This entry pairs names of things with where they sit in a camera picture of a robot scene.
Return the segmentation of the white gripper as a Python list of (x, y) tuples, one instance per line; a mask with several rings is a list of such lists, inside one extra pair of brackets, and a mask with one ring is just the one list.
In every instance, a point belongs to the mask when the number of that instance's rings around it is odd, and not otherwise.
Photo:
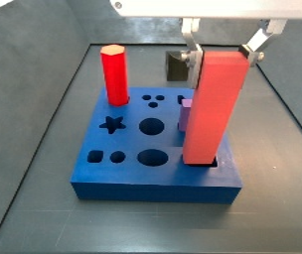
[(182, 19), (182, 35), (189, 50), (181, 60), (189, 67), (190, 86), (197, 89), (201, 76), (204, 50), (196, 42), (200, 18), (269, 19), (259, 22), (259, 30), (248, 43), (238, 47), (255, 66), (264, 60), (264, 49), (283, 34), (284, 19), (302, 19), (302, 0), (110, 0), (123, 17), (165, 17)]

